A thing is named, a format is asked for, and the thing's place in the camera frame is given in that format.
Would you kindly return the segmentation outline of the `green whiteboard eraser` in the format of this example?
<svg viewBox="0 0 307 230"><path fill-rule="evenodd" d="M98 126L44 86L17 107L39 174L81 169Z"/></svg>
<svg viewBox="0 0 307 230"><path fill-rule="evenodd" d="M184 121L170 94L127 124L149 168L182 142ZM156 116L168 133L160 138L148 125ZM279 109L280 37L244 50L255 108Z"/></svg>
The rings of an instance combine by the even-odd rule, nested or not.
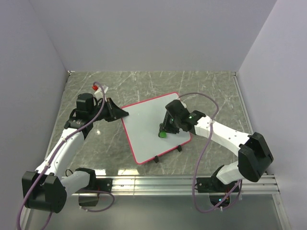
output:
<svg viewBox="0 0 307 230"><path fill-rule="evenodd" d="M167 137L167 133L165 131L159 131L158 136L160 138L166 138Z"/></svg>

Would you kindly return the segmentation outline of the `pink-framed whiteboard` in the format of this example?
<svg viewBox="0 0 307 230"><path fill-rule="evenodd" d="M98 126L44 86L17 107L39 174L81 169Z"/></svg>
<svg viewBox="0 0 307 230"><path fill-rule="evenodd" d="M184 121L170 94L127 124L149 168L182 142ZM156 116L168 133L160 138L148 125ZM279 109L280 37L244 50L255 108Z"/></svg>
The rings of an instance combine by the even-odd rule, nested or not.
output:
<svg viewBox="0 0 307 230"><path fill-rule="evenodd" d="M180 131L160 138L159 125L163 122L165 106L178 98L171 92L151 99L123 106L129 115L122 119L131 152L137 164L144 164L191 141L191 134Z"/></svg>

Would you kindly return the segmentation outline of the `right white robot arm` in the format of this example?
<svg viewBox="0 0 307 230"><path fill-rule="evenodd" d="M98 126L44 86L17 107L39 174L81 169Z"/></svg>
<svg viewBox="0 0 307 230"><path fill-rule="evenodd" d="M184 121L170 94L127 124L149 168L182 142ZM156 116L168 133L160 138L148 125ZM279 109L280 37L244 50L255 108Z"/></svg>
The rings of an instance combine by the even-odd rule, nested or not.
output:
<svg viewBox="0 0 307 230"><path fill-rule="evenodd" d="M273 162L273 155L264 136L258 132L243 133L222 125L200 111L189 112L180 100L166 105L166 114L159 127L164 133L177 134L181 130L205 137L231 151L237 161L220 167L212 176L212 187L221 192L234 181L247 179L258 182Z"/></svg>

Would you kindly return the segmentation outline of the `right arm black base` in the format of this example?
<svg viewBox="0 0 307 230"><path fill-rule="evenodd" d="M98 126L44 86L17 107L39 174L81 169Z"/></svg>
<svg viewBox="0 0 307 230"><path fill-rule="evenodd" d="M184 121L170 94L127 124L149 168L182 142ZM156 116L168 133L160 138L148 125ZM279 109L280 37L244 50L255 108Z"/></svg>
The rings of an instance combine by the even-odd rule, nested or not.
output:
<svg viewBox="0 0 307 230"><path fill-rule="evenodd" d="M223 184L220 180L213 177L197 177L193 186L196 193L227 194L233 188L233 192L239 191L239 181Z"/></svg>

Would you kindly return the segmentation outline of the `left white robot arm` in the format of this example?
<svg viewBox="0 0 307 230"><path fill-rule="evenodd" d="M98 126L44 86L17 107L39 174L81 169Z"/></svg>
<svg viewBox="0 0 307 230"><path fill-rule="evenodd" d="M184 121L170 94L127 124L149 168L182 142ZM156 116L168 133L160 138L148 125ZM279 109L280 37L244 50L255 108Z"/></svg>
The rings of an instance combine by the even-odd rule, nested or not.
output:
<svg viewBox="0 0 307 230"><path fill-rule="evenodd" d="M62 135L45 161L35 171L26 171L22 177L23 206L30 209L59 213L69 196L84 190L87 193L98 190L95 171L78 168L62 179L68 164L79 146L85 141L100 120L116 121L129 116L111 98L97 99L91 93L79 94L76 108L66 121Z"/></svg>

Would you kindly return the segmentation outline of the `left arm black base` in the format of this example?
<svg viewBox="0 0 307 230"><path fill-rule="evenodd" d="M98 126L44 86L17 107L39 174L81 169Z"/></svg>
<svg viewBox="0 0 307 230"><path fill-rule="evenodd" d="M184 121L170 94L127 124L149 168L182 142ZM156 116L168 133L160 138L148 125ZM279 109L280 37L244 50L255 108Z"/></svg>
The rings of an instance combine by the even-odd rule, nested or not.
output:
<svg viewBox="0 0 307 230"><path fill-rule="evenodd" d="M111 193L112 185L112 178L97 178L93 185L89 185L85 188L79 189L77 193L85 193L90 191L93 191L94 193L97 193L98 191Z"/></svg>

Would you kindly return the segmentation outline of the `aluminium mounting rail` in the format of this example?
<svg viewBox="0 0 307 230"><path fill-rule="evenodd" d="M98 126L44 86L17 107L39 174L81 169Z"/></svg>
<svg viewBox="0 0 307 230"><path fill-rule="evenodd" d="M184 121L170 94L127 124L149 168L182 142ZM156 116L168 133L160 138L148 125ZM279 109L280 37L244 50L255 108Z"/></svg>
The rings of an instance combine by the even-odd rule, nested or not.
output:
<svg viewBox="0 0 307 230"><path fill-rule="evenodd" d="M191 195L192 176L190 175L122 175L112 176L107 188L116 196L179 196ZM244 195L275 195L280 190L273 175L264 175L256 183L243 180Z"/></svg>

